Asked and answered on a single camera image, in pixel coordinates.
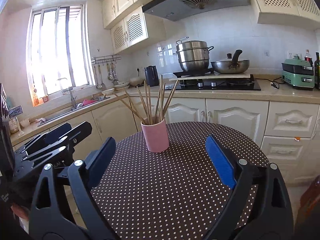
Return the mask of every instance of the power cord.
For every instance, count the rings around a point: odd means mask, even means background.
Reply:
[[[280,78],[282,78],[282,77],[278,77],[278,78],[276,78],[276,79],[274,79],[274,80],[270,80],[270,79],[266,79],[266,78],[256,78],[256,79],[270,81],[270,84],[271,84],[272,87],[274,87],[274,88],[276,88],[276,89],[279,89],[279,88],[280,88],[280,85],[284,85],[284,84],[285,84],[284,82],[280,83],[280,82],[276,81],[276,80],[278,80],[278,79],[280,79]]]

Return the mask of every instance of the round table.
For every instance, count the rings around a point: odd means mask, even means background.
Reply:
[[[147,149],[138,132],[117,143],[115,156],[92,196],[121,239],[202,239],[228,202],[232,190],[221,183],[205,150],[210,134],[240,159],[266,167],[268,159],[244,134],[205,122],[167,125],[170,146]],[[245,225],[255,198],[252,186],[237,227]]]

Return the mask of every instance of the silver screw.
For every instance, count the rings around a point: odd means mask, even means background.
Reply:
[[[44,169],[47,171],[47,170],[50,170],[51,169],[51,164],[50,163],[48,163],[48,164],[46,164],[45,166],[44,166]]]
[[[245,159],[240,159],[239,160],[239,163],[241,164],[241,165],[247,165],[247,160],[245,160]]]
[[[83,164],[83,160],[76,160],[75,166],[81,166]]]
[[[275,163],[271,163],[270,168],[273,170],[276,170],[276,169],[278,169],[278,166]]]

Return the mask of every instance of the wall-mounted rack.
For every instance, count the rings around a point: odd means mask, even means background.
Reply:
[[[101,57],[92,57],[91,63],[92,64],[101,64],[101,63],[108,63],[108,62],[116,63],[117,60],[121,60],[121,56],[119,54],[109,55],[109,56],[101,56]]]

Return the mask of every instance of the pink cup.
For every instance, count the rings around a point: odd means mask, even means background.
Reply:
[[[169,147],[169,138],[165,120],[153,125],[141,123],[148,150],[153,153],[163,152]]]

